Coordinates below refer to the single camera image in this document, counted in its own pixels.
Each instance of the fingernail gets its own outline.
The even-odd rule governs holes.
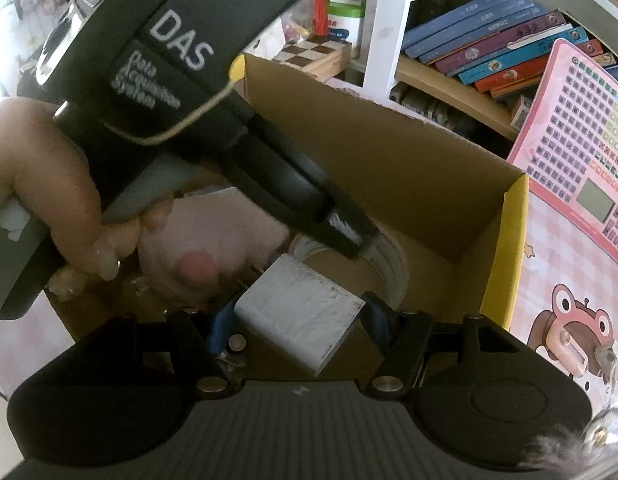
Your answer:
[[[120,261],[116,256],[116,248],[113,242],[107,236],[101,236],[93,244],[93,250],[96,254],[96,265],[100,278],[106,282],[114,280],[120,269]]]

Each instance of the ribbed black surface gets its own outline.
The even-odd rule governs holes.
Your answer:
[[[431,444],[396,402],[353,382],[249,382],[199,402],[166,444],[116,466],[75,469],[27,460],[9,480],[547,480],[484,470]]]

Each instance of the white block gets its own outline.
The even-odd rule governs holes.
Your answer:
[[[364,301],[283,254],[238,300],[235,313],[260,337],[317,376]]]

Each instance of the pink learning tablet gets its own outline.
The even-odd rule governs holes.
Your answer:
[[[566,40],[554,44],[508,161],[618,263],[618,83]]]

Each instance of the wooden shelf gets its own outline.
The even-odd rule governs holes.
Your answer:
[[[511,116],[503,105],[490,96],[465,86],[457,79],[402,55],[395,73],[396,79],[413,86],[486,124],[509,140],[516,140],[518,131],[510,125]]]

